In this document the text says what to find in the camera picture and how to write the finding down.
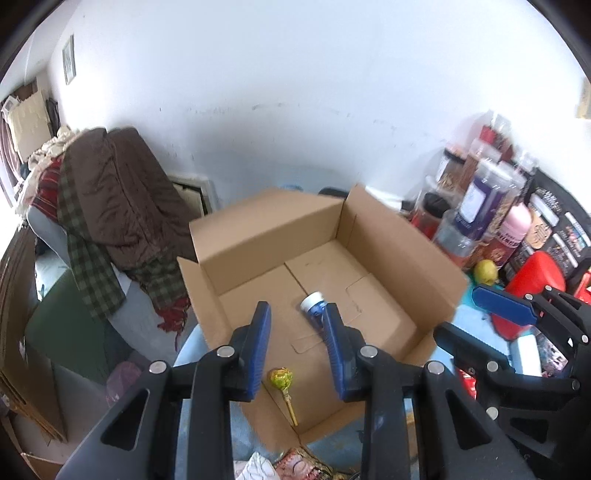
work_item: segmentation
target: lollipop stick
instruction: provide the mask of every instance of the lollipop stick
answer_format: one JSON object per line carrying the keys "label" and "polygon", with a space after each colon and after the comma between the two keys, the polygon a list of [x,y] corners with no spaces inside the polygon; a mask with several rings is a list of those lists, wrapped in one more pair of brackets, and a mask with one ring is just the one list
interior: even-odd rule
{"label": "lollipop stick", "polygon": [[290,417],[291,417],[291,421],[294,424],[294,427],[297,427],[297,420],[296,420],[296,414],[294,413],[294,408],[291,405],[291,395],[289,395],[287,390],[282,390],[281,391],[283,393],[283,399],[285,400],[285,404],[287,405],[287,410],[290,411]]}

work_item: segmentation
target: white cloth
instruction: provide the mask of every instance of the white cloth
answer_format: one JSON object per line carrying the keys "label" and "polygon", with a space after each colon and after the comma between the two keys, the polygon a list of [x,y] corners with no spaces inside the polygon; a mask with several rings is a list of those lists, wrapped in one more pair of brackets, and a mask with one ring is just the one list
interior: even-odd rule
{"label": "white cloth", "polygon": [[258,452],[247,462],[234,462],[234,477],[236,480],[280,480],[271,462]]}

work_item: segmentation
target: pink bottle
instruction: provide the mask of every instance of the pink bottle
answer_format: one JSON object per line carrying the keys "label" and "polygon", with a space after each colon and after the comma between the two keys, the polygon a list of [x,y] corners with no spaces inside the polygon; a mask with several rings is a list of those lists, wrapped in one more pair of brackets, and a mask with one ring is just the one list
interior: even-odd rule
{"label": "pink bottle", "polygon": [[486,247],[483,258],[489,258],[497,267],[505,265],[513,251],[519,246],[531,226],[531,214],[520,203],[509,210],[494,239]]}

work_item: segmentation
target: purple label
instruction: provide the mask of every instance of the purple label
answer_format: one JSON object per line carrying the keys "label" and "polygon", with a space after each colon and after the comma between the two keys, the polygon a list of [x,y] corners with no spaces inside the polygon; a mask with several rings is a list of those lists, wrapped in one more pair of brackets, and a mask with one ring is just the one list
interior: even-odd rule
{"label": "purple label", "polygon": [[499,192],[474,177],[454,219],[458,231],[468,238],[480,240],[505,195],[506,192]]}

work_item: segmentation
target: bottle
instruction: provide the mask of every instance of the bottle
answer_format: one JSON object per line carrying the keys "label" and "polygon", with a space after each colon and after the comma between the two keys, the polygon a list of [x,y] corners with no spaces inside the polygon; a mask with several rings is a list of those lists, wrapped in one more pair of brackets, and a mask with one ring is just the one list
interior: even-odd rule
{"label": "bottle", "polygon": [[431,175],[425,183],[415,204],[411,223],[424,233],[429,240],[433,238],[443,214],[457,207],[459,196],[454,190],[442,188]]}
{"label": "bottle", "polygon": [[443,214],[451,208],[449,202],[434,192],[427,192],[423,201],[417,205],[411,224],[417,227],[430,240],[435,235]]}
{"label": "bottle", "polygon": [[529,200],[529,198],[526,198],[526,195],[534,181],[535,172],[538,169],[540,161],[527,150],[518,150],[511,163],[515,166],[515,171],[525,178],[525,186],[517,198],[516,203],[526,202]]}
{"label": "bottle", "polygon": [[459,147],[446,147],[435,175],[437,185],[446,190],[453,190],[460,181],[466,163],[466,154]]}
{"label": "bottle", "polygon": [[492,260],[499,268],[505,265],[513,251],[525,238],[531,221],[530,211],[523,203],[512,207],[494,239],[486,248],[483,257]]}
{"label": "bottle", "polygon": [[513,169],[513,167],[511,167],[511,165],[508,163],[499,163],[499,168],[511,176],[511,184],[509,185],[509,190],[507,190],[505,197],[498,206],[491,224],[488,226],[484,234],[484,237],[488,237],[490,239],[496,235],[501,223],[505,219],[507,212],[509,212],[511,207],[521,203],[517,200],[521,197],[521,193],[527,182],[525,177],[519,174],[517,170]]}
{"label": "bottle", "polygon": [[464,268],[478,241],[462,235],[456,228],[456,212],[448,210],[433,237],[433,243],[458,267]]}
{"label": "bottle", "polygon": [[466,161],[464,162],[462,174],[456,187],[457,192],[462,195],[466,193],[468,186],[474,179],[474,174],[476,173],[480,160],[490,160],[493,163],[499,163],[500,159],[501,152],[491,147],[488,143],[476,138],[472,142]]}
{"label": "bottle", "polygon": [[482,127],[480,139],[501,150],[511,134],[511,122],[497,112],[489,111],[489,114],[492,115],[490,124]]}
{"label": "bottle", "polygon": [[480,240],[496,215],[509,187],[511,176],[490,160],[480,160],[455,218],[459,232]]}

